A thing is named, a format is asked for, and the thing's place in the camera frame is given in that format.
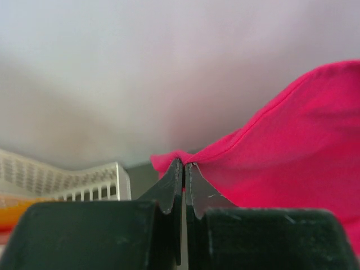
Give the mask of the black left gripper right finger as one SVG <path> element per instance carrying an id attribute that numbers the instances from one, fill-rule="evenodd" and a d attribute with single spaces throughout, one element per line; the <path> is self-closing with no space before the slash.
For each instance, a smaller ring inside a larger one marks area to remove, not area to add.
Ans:
<path id="1" fill-rule="evenodd" d="M 240 208 L 196 164 L 184 169 L 189 269 L 358 269 L 343 227 L 320 209 Z"/>

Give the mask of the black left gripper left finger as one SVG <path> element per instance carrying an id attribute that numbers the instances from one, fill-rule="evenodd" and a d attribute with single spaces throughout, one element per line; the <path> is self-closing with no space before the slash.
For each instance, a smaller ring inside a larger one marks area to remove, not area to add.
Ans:
<path id="1" fill-rule="evenodd" d="M 181 262 L 183 164 L 137 200 L 39 202 L 20 218 L 2 269 L 176 269 Z"/>

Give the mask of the pink t shirt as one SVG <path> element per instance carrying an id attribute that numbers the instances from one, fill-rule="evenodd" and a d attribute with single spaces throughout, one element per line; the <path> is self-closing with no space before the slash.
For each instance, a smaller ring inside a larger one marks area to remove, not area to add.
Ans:
<path id="1" fill-rule="evenodd" d="M 242 128 L 195 154 L 153 155 L 165 174 L 175 158 L 245 208 L 333 212 L 359 252 L 359 61 L 300 76 Z"/>

